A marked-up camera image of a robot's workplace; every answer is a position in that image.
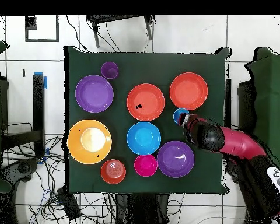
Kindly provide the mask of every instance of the bowl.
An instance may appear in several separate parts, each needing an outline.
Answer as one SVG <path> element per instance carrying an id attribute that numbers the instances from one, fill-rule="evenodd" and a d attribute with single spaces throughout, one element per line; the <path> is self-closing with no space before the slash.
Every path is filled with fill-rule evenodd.
<path id="1" fill-rule="evenodd" d="M 67 147 L 80 163 L 91 165 L 106 158 L 112 138 L 108 128 L 96 120 L 82 120 L 69 130 Z"/>
<path id="2" fill-rule="evenodd" d="M 140 176 L 150 177 L 157 171 L 158 164 L 152 155 L 141 155 L 136 158 L 134 167 Z"/>
<path id="3" fill-rule="evenodd" d="M 181 109 L 194 110 L 199 108 L 207 99 L 207 95 L 207 83 L 196 73 L 182 73 L 170 85 L 171 101 Z"/>
<path id="4" fill-rule="evenodd" d="M 149 122 L 138 122 L 128 131 L 127 144 L 137 155 L 151 155 L 161 143 L 158 128 Z"/>

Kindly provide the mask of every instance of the blue cup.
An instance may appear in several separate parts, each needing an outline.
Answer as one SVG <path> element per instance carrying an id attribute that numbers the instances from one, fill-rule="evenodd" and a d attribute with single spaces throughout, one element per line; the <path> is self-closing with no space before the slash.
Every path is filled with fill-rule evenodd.
<path id="1" fill-rule="evenodd" d="M 173 113 L 173 120 L 176 124 L 179 124 L 179 116 L 180 114 L 182 113 L 186 113 L 186 114 L 189 114 L 190 112 L 184 108 L 179 108 L 177 109 L 174 113 Z"/>

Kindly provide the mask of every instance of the tile grout line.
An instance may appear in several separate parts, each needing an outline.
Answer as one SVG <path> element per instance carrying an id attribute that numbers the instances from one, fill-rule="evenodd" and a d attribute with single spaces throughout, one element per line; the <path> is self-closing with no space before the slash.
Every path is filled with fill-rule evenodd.
<path id="1" fill-rule="evenodd" d="M 228 44 L 228 15 L 226 15 L 226 47 L 227 47 L 227 44 Z M 224 195 L 222 195 L 222 218 L 221 218 L 221 224 L 223 224 L 223 212 L 224 212 Z"/>
<path id="2" fill-rule="evenodd" d="M 81 193 L 80 193 L 80 212 L 81 212 Z"/>
<path id="3" fill-rule="evenodd" d="M 41 206 L 41 204 L 15 204 L 17 206 Z M 80 204 L 81 206 L 89 206 L 89 204 Z M 92 204 L 91 206 L 103 206 L 102 204 Z M 179 207 L 179 205 L 169 204 L 171 207 Z M 182 205 L 181 207 L 222 207 L 221 205 Z M 225 205 L 225 207 L 230 208 L 245 208 L 243 205 Z"/>
<path id="4" fill-rule="evenodd" d="M 5 16 L 5 43 L 7 44 L 7 34 L 6 34 L 6 16 Z M 7 80 L 7 49 L 5 50 L 5 77 Z M 7 166 L 9 166 L 9 157 L 8 157 L 8 150 L 7 150 Z"/>
<path id="5" fill-rule="evenodd" d="M 80 50 L 80 15 L 78 15 L 78 33 L 79 33 L 79 50 Z"/>
<path id="6" fill-rule="evenodd" d="M 222 195 L 222 218 L 221 224 L 223 224 L 223 214 L 224 214 L 224 195 Z"/>
<path id="7" fill-rule="evenodd" d="M 226 15 L 226 47 L 228 44 L 228 15 Z"/>
<path id="8" fill-rule="evenodd" d="M 64 60 L 43 60 L 43 59 L 40 59 L 40 60 L 16 60 L 16 59 L 10 59 L 10 60 L 7 60 L 6 59 L 6 56 L 5 56 L 5 60 L 1 60 L 0 59 L 0 62 L 64 62 Z"/>

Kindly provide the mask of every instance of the chair leg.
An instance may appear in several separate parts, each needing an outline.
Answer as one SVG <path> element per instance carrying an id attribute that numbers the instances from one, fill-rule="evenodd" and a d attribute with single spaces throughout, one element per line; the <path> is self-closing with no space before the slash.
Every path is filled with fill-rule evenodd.
<path id="1" fill-rule="evenodd" d="M 94 39 L 96 40 L 96 48 L 100 48 L 100 43 L 99 43 L 99 37 L 97 35 L 97 32 L 99 31 L 99 29 L 97 28 L 97 24 L 92 22 L 92 29 L 93 29 L 93 33 L 94 33 Z"/>
<path id="2" fill-rule="evenodd" d="M 150 16 L 147 16 L 147 15 L 144 16 L 145 24 L 146 24 L 146 29 L 147 29 L 147 35 L 148 35 L 148 39 L 149 40 L 152 39 L 152 32 L 150 31 L 151 27 L 149 26 L 149 19 L 150 18 L 151 18 Z"/>

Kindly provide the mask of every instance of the blue tape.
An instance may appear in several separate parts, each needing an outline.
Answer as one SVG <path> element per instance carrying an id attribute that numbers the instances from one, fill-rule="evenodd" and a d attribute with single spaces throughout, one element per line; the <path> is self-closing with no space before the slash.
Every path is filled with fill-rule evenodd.
<path id="1" fill-rule="evenodd" d="M 47 76 L 44 76 L 44 88 L 47 89 L 48 85 L 47 85 Z"/>
<path id="2" fill-rule="evenodd" d="M 46 148 L 45 150 L 45 154 L 49 155 L 50 154 L 50 148 Z M 42 160 L 45 162 L 48 158 L 47 157 L 43 157 Z"/>

